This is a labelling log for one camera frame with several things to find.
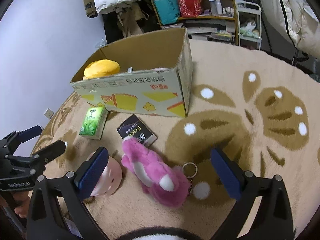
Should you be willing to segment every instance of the cardboard box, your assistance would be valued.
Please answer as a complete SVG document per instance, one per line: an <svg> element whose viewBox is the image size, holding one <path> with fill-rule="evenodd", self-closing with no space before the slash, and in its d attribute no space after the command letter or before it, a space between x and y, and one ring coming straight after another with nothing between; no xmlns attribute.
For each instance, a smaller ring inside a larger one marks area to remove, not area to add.
<svg viewBox="0 0 320 240"><path fill-rule="evenodd" d="M120 73L82 80L92 62L110 59ZM156 68L168 68L155 71ZM193 64L188 34L172 28L131 36L98 49L71 80L91 106L109 111L185 117L188 113Z"/></svg>

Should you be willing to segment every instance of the pink plush toy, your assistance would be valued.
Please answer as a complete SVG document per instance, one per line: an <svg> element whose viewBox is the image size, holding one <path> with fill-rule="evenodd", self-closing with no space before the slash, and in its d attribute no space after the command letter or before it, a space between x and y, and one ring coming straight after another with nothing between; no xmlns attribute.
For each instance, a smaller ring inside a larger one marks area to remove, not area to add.
<svg viewBox="0 0 320 240"><path fill-rule="evenodd" d="M123 139L122 149L121 163L140 179L143 192L165 206L182 206L191 184L181 170L171 169L132 136Z"/></svg>

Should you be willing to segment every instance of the keychain chain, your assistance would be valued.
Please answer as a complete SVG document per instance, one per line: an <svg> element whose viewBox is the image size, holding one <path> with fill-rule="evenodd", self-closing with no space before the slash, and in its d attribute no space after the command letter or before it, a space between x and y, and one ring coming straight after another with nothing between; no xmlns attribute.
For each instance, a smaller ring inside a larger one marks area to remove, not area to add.
<svg viewBox="0 0 320 240"><path fill-rule="evenodd" d="M192 185L192 179L197 175L197 173L198 173L198 167L197 167L197 165L195 164L195 163L185 163L183 166L182 166L182 172L184 173L184 167L185 166L187 166L188 164L192 164L193 166L195 166L195 168L196 168L196 172L195 172L195 174L193 174L192 176L188 176L187 177L187 180L190 182L190 187L189 187L189 193L188 193L188 196L190 196L191 195L191 193L192 193L192 190L193 190L193 185Z"/></svg>

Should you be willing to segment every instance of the blue gripper pad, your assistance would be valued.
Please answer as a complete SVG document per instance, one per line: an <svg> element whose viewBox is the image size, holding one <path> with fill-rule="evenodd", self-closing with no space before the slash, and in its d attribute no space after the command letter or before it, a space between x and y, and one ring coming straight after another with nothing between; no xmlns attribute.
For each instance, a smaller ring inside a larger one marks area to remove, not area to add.
<svg viewBox="0 0 320 240"><path fill-rule="evenodd" d="M109 154L106 148L99 147L92 157L81 164L76 171L75 184L78 187L78 197L82 201L91 196L97 182L108 164Z"/></svg>
<svg viewBox="0 0 320 240"><path fill-rule="evenodd" d="M211 149L211 164L227 190L229 197L239 200L242 192L241 184L218 151L221 150Z"/></svg>
<svg viewBox="0 0 320 240"><path fill-rule="evenodd" d="M31 127L28 130L25 130L25 131L22 131L21 133L19 133L19 141L22 143L26 142L26 141L40 135L41 132L42 132L42 130L39 125Z"/></svg>

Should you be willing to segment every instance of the red patterned bag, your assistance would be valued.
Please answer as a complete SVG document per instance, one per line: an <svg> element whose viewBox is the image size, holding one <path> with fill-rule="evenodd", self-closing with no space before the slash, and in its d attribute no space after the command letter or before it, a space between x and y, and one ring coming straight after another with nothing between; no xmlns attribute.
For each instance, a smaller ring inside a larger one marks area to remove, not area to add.
<svg viewBox="0 0 320 240"><path fill-rule="evenodd" d="M203 12L202 0L178 0L182 17L197 17Z"/></svg>

